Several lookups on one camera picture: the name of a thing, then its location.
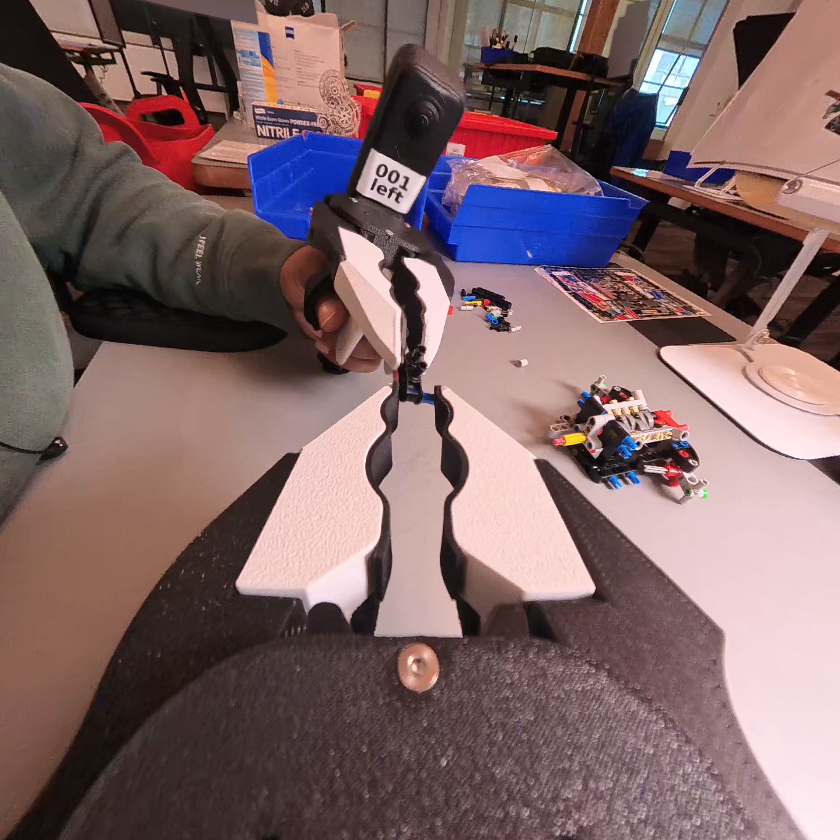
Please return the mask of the person's green sweatshirt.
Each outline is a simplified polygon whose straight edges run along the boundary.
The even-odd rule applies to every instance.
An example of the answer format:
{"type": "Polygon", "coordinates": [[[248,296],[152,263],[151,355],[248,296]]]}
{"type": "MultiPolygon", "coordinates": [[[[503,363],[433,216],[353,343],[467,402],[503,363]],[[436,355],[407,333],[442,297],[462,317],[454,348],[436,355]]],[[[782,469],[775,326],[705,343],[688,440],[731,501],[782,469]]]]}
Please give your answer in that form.
{"type": "Polygon", "coordinates": [[[47,275],[1,199],[1,521],[51,449],[73,387],[67,330],[47,275]]]}

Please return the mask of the gear patterned card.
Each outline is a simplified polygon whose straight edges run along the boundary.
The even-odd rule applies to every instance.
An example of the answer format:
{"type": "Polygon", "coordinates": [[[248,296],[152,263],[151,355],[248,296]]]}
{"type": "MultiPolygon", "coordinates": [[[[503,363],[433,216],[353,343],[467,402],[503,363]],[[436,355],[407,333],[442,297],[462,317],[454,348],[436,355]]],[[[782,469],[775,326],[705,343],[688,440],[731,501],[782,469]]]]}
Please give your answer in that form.
{"type": "Polygon", "coordinates": [[[356,139],[361,125],[361,107],[353,100],[350,86],[343,73],[325,70],[319,79],[322,108],[318,126],[323,133],[356,139]]]}

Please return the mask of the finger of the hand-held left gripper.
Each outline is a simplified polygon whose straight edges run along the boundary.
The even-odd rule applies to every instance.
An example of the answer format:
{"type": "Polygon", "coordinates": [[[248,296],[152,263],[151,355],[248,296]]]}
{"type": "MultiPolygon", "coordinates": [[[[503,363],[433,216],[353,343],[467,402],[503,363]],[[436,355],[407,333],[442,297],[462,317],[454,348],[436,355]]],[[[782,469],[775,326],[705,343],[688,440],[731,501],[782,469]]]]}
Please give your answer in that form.
{"type": "Polygon", "coordinates": [[[403,307],[406,348],[423,348],[423,362],[431,366],[442,341],[454,294],[454,277],[439,257],[404,257],[402,264],[413,283],[403,307]]]}
{"type": "Polygon", "coordinates": [[[385,367],[395,372],[403,362],[406,325],[393,296],[392,283],[382,273],[382,251],[362,235],[339,229],[343,258],[335,272],[334,289],[349,313],[335,345],[337,364],[345,365],[356,345],[367,339],[385,367]]]}

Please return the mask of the blue yellow printed box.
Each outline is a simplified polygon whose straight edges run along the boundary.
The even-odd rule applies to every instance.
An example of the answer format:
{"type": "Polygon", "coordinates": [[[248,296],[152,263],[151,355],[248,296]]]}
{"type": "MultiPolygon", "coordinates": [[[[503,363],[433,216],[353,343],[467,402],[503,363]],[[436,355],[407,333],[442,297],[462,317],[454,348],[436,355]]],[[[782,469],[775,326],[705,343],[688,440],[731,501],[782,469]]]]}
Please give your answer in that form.
{"type": "Polygon", "coordinates": [[[247,102],[276,102],[277,81],[270,33],[266,28],[230,22],[239,83],[247,102]]]}

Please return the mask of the black mat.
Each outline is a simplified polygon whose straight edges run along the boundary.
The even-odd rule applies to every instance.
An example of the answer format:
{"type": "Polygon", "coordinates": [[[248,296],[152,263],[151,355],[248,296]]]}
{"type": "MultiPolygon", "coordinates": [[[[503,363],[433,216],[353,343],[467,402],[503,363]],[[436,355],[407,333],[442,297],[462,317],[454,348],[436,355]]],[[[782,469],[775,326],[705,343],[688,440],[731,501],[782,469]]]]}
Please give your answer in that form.
{"type": "Polygon", "coordinates": [[[736,339],[704,318],[662,318],[635,322],[633,329],[656,348],[709,343],[734,343],[736,339]]]}

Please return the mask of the blue white glove box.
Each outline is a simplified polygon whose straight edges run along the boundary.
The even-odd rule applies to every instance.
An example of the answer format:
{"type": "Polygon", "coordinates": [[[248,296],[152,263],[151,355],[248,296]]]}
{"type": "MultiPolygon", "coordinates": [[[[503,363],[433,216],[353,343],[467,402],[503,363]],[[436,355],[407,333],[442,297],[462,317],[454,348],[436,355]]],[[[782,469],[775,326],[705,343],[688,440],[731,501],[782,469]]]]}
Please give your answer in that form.
{"type": "Polygon", "coordinates": [[[283,141],[305,132],[326,133],[328,121],[325,113],[269,102],[252,102],[251,121],[258,138],[283,141]]]}

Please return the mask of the white cardboard box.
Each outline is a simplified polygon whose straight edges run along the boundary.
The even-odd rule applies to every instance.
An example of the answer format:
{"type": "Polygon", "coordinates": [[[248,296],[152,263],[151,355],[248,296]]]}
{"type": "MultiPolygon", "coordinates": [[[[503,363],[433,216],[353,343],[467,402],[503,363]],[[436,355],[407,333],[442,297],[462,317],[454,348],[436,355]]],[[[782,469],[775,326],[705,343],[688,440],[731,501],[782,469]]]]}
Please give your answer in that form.
{"type": "Polygon", "coordinates": [[[335,14],[280,17],[259,10],[257,15],[270,42],[268,102],[326,111],[350,101],[335,14]]]}

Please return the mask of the lego car chassis assembly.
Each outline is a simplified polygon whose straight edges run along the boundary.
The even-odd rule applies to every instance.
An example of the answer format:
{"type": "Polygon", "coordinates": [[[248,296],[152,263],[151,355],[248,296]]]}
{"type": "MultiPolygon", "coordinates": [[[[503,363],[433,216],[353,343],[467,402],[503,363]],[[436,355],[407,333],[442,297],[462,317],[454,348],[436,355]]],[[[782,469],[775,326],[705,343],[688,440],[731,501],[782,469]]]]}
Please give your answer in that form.
{"type": "Polygon", "coordinates": [[[549,441],[568,450],[597,485],[635,487],[650,476],[672,489],[679,503],[708,498],[690,426],[669,410],[651,408],[643,391],[609,385],[603,375],[581,392],[575,413],[550,426],[549,441]]]}

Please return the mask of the large white paper sheet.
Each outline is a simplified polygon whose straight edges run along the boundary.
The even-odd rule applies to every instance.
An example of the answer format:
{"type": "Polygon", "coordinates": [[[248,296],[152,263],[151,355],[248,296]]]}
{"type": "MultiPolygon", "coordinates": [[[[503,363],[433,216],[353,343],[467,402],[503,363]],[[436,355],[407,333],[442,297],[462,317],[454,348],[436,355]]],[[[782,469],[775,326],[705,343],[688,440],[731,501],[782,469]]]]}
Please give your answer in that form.
{"type": "Polygon", "coordinates": [[[838,92],[839,2],[804,1],[691,163],[838,183],[838,92]]]}

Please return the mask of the dark blue jacket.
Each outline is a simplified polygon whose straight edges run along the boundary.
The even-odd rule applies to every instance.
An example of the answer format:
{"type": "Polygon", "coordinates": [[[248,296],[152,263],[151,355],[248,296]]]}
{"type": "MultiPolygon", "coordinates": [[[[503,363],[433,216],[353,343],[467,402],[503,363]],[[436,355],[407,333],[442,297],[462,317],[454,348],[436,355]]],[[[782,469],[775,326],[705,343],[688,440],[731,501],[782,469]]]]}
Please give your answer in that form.
{"type": "Polygon", "coordinates": [[[656,128],[658,93],[631,87],[607,117],[604,135],[611,151],[611,165],[641,165],[656,128]]]}

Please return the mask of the blue plastic bin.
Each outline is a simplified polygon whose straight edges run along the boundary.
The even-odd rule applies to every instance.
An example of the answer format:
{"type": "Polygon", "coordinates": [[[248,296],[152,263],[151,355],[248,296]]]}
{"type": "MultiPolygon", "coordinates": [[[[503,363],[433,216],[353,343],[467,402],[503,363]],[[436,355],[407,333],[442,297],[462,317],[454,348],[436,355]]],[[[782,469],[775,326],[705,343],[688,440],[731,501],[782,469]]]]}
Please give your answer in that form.
{"type": "Polygon", "coordinates": [[[313,244],[313,208],[345,193],[362,140],[305,132],[248,157],[256,215],[285,236],[313,244]]]}
{"type": "Polygon", "coordinates": [[[600,269],[612,260],[647,202],[601,182],[601,196],[471,185],[457,213],[443,204],[457,157],[428,180],[425,214],[455,261],[600,269]]]}

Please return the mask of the black lego beam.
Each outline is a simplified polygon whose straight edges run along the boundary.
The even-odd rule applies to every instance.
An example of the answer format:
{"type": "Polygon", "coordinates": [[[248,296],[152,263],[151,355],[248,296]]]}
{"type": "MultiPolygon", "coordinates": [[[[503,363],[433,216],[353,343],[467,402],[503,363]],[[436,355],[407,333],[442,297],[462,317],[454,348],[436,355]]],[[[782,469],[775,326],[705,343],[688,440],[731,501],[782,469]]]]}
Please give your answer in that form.
{"type": "Polygon", "coordinates": [[[427,371],[427,348],[418,344],[406,350],[396,371],[397,395],[400,403],[421,404],[425,400],[423,377],[427,371]]]}

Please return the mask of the person's left forearm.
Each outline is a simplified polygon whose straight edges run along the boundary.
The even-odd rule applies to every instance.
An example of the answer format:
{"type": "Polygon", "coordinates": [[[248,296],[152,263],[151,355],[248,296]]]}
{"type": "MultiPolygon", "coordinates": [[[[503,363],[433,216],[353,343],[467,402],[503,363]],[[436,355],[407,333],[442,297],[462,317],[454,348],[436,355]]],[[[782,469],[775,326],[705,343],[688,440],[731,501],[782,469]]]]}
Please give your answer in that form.
{"type": "Polygon", "coordinates": [[[280,274],[302,242],[253,213],[224,209],[107,142],[63,92],[3,65],[2,261],[33,278],[123,288],[170,308],[291,331],[280,274]]]}

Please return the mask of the wooden desk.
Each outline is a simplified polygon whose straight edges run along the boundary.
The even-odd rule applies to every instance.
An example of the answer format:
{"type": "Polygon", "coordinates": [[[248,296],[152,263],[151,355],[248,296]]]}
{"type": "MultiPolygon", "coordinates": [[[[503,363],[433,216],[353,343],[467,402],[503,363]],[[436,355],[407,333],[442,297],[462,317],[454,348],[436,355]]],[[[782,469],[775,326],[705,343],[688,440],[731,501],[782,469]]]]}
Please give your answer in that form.
{"type": "Polygon", "coordinates": [[[627,81],[624,77],[608,79],[579,70],[510,61],[465,65],[465,73],[468,72],[476,76],[490,74],[490,82],[482,81],[481,84],[492,90],[498,88],[504,91],[500,115],[506,119],[515,119],[522,95],[541,90],[539,84],[544,83],[546,88],[563,90],[559,116],[554,125],[550,126],[551,130],[555,131],[553,144],[558,149],[564,147],[565,134],[570,126],[574,129],[570,147],[579,142],[589,101],[597,92],[615,88],[622,90],[627,81]]]}
{"type": "Polygon", "coordinates": [[[721,190],[694,187],[692,182],[661,171],[613,166],[611,176],[647,201],[639,216],[641,226],[633,240],[633,245],[640,250],[647,248],[660,222],[709,237],[720,235],[733,247],[740,246],[739,237],[733,234],[730,226],[707,223],[698,216],[699,211],[734,219],[800,243],[809,232],[802,224],[765,213],[739,200],[727,199],[721,190]]]}

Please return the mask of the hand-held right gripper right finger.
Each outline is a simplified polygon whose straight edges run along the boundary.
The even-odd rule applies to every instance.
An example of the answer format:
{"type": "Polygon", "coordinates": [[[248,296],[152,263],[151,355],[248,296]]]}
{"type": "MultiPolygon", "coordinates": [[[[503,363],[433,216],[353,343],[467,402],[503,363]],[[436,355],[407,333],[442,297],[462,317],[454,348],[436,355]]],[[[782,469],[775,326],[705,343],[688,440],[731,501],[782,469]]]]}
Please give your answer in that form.
{"type": "Polygon", "coordinates": [[[536,458],[446,386],[434,389],[444,502],[440,569],[462,634],[499,607],[595,593],[536,458]]]}

